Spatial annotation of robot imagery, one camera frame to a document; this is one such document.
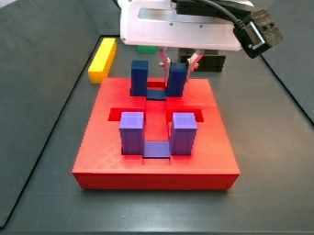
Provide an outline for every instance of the blue block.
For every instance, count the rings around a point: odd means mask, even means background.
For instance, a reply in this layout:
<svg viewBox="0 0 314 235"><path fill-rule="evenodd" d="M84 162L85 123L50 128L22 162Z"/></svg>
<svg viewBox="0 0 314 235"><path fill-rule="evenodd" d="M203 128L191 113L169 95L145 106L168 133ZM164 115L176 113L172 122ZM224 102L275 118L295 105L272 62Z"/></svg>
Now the blue block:
<svg viewBox="0 0 314 235"><path fill-rule="evenodd" d="M167 100L165 90L146 90L146 100Z"/></svg>
<svg viewBox="0 0 314 235"><path fill-rule="evenodd" d="M130 95L146 96L148 62L132 61L130 64Z"/></svg>
<svg viewBox="0 0 314 235"><path fill-rule="evenodd" d="M171 146L168 141L146 141L144 143L142 158L171 158Z"/></svg>
<svg viewBox="0 0 314 235"><path fill-rule="evenodd" d="M120 137L124 155L142 155L142 112L122 112Z"/></svg>
<svg viewBox="0 0 314 235"><path fill-rule="evenodd" d="M167 83L167 97L181 97L187 81L187 65L173 62L169 71L169 80Z"/></svg>
<svg viewBox="0 0 314 235"><path fill-rule="evenodd" d="M196 131L193 113L172 113L171 155L191 155Z"/></svg>

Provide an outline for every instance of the red platform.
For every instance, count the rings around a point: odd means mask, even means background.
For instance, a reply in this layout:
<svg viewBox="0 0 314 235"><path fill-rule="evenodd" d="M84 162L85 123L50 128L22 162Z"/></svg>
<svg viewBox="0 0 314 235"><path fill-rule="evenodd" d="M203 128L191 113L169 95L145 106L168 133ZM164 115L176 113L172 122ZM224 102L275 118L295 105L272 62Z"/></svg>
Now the red platform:
<svg viewBox="0 0 314 235"><path fill-rule="evenodd" d="M228 189L239 169L208 81L189 79L184 97L167 102L130 97L129 85L126 78L108 78L101 83L72 169L81 188ZM118 118L122 111L132 110L145 112L145 140L167 140L172 112L195 113L199 129L191 156L160 160L121 155Z"/></svg>

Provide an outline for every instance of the gray table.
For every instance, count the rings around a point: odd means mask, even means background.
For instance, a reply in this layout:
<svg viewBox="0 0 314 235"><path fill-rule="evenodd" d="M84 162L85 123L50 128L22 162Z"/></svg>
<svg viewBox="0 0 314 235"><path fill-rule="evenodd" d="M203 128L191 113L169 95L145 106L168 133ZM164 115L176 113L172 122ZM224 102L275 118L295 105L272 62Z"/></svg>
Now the gray table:
<svg viewBox="0 0 314 235"><path fill-rule="evenodd" d="M110 76L157 56L118 44ZM314 231L314 131L261 59L228 53L209 77L241 175L228 191L82 191L70 175L97 93L86 72L70 95L6 228L53 232Z"/></svg>

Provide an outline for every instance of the yellow block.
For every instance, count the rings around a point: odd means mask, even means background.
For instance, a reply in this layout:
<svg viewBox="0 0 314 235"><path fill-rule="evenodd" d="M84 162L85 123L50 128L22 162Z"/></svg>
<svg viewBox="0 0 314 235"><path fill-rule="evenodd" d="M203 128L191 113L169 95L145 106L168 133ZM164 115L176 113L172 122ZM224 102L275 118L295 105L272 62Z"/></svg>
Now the yellow block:
<svg viewBox="0 0 314 235"><path fill-rule="evenodd" d="M112 67L112 59L116 52L114 39L104 39L97 49L93 61L88 68L88 75L92 84L100 84L102 79L108 77Z"/></svg>

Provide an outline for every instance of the purple block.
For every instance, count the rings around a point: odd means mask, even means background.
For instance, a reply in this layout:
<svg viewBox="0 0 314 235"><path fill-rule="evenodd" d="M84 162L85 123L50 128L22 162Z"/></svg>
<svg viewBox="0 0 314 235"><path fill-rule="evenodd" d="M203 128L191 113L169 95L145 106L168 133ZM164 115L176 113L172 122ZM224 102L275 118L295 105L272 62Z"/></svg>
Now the purple block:
<svg viewBox="0 0 314 235"><path fill-rule="evenodd" d="M193 113L172 114L171 155L191 155L197 125Z"/></svg>
<svg viewBox="0 0 314 235"><path fill-rule="evenodd" d="M142 112L122 112L120 137L124 155L142 155Z"/></svg>
<svg viewBox="0 0 314 235"><path fill-rule="evenodd" d="M168 141L146 141L144 143L142 158L171 158L171 145Z"/></svg>

